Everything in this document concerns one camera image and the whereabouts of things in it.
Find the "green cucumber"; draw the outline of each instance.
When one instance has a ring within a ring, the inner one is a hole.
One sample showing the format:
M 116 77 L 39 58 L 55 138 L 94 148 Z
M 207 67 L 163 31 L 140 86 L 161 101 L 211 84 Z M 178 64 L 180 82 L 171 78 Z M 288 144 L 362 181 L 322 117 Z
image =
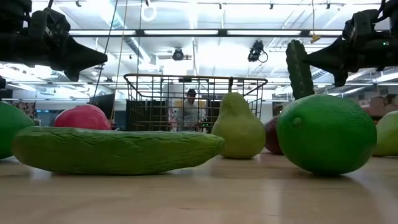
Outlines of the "green cucumber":
M 314 94 L 310 65 L 302 61 L 307 56 L 304 45 L 292 40 L 286 49 L 286 63 L 295 100 Z
M 220 153 L 212 134 L 29 127 L 12 150 L 23 164 L 68 174 L 144 175 L 195 167 Z

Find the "metal basket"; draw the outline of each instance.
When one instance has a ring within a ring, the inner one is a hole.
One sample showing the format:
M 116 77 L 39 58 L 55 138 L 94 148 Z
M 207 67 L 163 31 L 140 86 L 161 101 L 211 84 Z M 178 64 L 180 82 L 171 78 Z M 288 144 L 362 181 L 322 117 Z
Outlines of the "metal basket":
M 127 74 L 128 131 L 200 131 L 210 133 L 226 92 L 243 94 L 261 118 L 264 78 Z M 194 104 L 187 90 L 194 89 Z

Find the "wooden floor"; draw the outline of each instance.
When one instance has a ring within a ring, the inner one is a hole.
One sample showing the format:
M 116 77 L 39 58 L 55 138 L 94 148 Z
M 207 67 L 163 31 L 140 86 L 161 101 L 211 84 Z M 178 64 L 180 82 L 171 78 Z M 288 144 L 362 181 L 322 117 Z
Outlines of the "wooden floor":
M 8 160 L 0 223 L 397 224 L 398 158 L 335 179 L 270 154 L 140 177 L 55 175 Z

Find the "person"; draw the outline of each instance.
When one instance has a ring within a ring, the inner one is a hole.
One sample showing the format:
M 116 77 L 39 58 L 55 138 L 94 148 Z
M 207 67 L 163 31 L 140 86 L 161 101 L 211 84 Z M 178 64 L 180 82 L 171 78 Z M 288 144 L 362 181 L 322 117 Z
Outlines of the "person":
M 177 131 L 196 131 L 198 124 L 198 105 L 195 103 L 196 91 L 189 89 L 187 97 L 177 111 Z

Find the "red fruit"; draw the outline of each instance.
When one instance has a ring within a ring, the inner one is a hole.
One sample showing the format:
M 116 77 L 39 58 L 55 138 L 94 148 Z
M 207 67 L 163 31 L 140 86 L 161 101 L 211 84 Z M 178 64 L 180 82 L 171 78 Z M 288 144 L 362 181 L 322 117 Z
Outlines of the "red fruit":
M 111 124 L 104 112 L 93 105 L 77 106 L 65 110 L 55 118 L 55 127 L 111 130 Z
M 266 131 L 266 143 L 264 146 L 275 155 L 283 155 L 284 153 L 280 149 L 278 135 L 276 133 L 278 117 L 279 115 L 273 117 L 264 126 L 264 130 Z

